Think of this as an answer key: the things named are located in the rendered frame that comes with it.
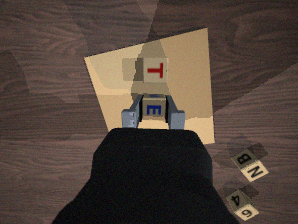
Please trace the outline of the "tan flat mat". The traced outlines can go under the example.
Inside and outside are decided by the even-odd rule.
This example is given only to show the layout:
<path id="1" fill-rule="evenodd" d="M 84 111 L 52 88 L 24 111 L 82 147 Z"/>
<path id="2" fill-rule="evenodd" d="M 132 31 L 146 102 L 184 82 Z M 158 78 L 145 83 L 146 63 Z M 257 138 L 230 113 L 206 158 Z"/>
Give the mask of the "tan flat mat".
<path id="1" fill-rule="evenodd" d="M 168 82 L 143 83 L 142 58 L 168 57 Z M 122 128 L 121 112 L 138 95 L 172 96 L 186 113 L 184 130 L 214 143 L 208 29 L 200 29 L 102 54 L 85 62 L 108 128 Z"/>

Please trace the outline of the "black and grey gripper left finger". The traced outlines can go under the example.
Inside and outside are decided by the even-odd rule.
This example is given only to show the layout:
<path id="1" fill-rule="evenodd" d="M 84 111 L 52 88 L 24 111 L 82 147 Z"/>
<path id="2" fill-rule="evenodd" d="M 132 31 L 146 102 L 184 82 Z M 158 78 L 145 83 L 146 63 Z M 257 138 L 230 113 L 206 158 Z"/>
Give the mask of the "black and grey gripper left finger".
<path id="1" fill-rule="evenodd" d="M 139 122 L 142 122 L 142 99 L 144 95 L 138 95 L 129 109 L 123 109 L 121 112 L 122 128 L 138 128 Z"/>

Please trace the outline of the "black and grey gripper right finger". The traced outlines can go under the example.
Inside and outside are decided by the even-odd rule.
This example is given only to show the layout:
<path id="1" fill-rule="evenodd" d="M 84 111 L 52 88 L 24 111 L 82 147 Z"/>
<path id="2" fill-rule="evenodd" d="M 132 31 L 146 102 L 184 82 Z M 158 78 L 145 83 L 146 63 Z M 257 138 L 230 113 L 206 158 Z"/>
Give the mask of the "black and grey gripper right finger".
<path id="1" fill-rule="evenodd" d="M 184 130 L 186 113 L 184 110 L 178 110 L 172 96 L 166 97 L 165 121 L 169 129 Z"/>

